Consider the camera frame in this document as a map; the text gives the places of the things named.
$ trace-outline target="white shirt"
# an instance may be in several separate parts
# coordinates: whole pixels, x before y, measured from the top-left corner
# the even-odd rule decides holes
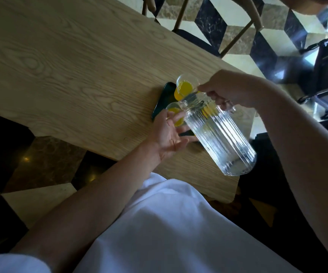
[[[152,173],[74,273],[225,271],[299,272],[214,210],[191,185]],[[3,272],[50,271],[36,258],[3,254]]]

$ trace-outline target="ribbed glass pitcher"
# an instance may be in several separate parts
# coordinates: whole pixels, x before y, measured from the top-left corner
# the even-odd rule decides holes
[[[205,93],[192,92],[178,102],[184,120],[225,175],[242,175],[252,170],[256,152],[230,115]]]

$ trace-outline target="forearm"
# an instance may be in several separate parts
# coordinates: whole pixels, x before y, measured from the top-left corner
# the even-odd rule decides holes
[[[53,271],[65,271],[119,216],[159,163],[155,147],[143,142],[39,220],[13,252],[38,257]]]
[[[279,90],[270,88],[255,108],[299,207],[328,250],[328,131]]]

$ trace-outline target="orange juice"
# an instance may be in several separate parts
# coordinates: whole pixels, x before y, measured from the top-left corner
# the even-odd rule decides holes
[[[174,112],[174,113],[176,114],[176,113],[179,113],[181,110],[180,110],[179,108],[172,107],[172,108],[169,108],[168,111]],[[178,126],[182,125],[183,123],[184,123],[184,119],[183,119],[183,118],[180,118],[180,119],[174,124],[174,126],[175,126],[175,127],[178,127]]]
[[[176,100],[179,101],[186,97],[192,91],[193,86],[189,82],[184,80],[177,85],[174,92],[174,97]]]

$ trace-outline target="wooden table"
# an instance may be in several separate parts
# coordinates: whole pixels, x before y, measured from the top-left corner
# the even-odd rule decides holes
[[[237,71],[116,0],[0,0],[0,116],[35,136],[120,160],[148,134],[166,82],[221,68]],[[246,137],[253,117],[237,108]],[[156,172],[222,202],[238,183],[197,145]]]

